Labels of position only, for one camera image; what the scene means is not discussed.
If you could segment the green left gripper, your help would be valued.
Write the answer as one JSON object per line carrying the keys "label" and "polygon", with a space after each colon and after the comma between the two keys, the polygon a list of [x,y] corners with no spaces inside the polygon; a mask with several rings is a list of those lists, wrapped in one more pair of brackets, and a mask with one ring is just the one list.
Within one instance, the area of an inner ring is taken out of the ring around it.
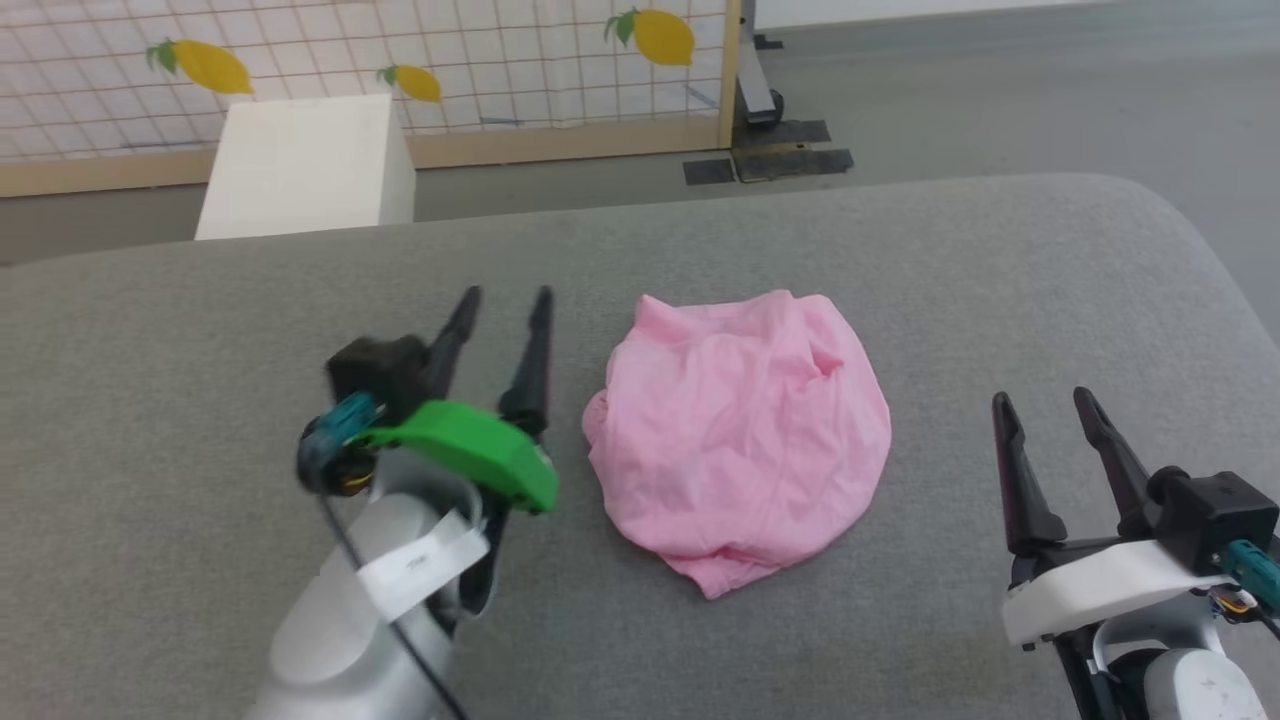
{"label": "green left gripper", "polygon": [[457,361],[477,318],[483,291],[470,286],[454,306],[428,354],[425,392],[429,401],[401,424],[370,427],[353,442],[371,448],[411,450],[525,512],[556,510],[559,478],[541,446],[530,436],[548,427],[550,342],[554,295],[543,286],[527,320],[529,338],[511,387],[498,402],[499,419],[465,404],[443,401]]}

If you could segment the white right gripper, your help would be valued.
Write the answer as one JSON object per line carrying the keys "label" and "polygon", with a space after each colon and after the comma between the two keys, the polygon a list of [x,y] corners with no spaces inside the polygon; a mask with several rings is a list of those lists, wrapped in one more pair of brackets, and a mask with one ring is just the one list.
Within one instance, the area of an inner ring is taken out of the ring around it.
{"label": "white right gripper", "polygon": [[[1097,397],[1075,387],[1073,402],[1085,441],[1100,455],[1119,514],[1119,536],[1152,536],[1158,507],[1146,470]],[[1107,643],[1160,641],[1171,647],[1222,650],[1204,592],[1226,575],[1197,577],[1157,541],[1120,543],[1037,571],[1033,556],[1068,538],[1062,519],[1050,510],[1027,455],[1027,434],[1005,392],[992,398],[992,424],[1012,584],[1002,605],[1005,635],[1012,646],[1033,647],[1097,626],[1092,651]]]}

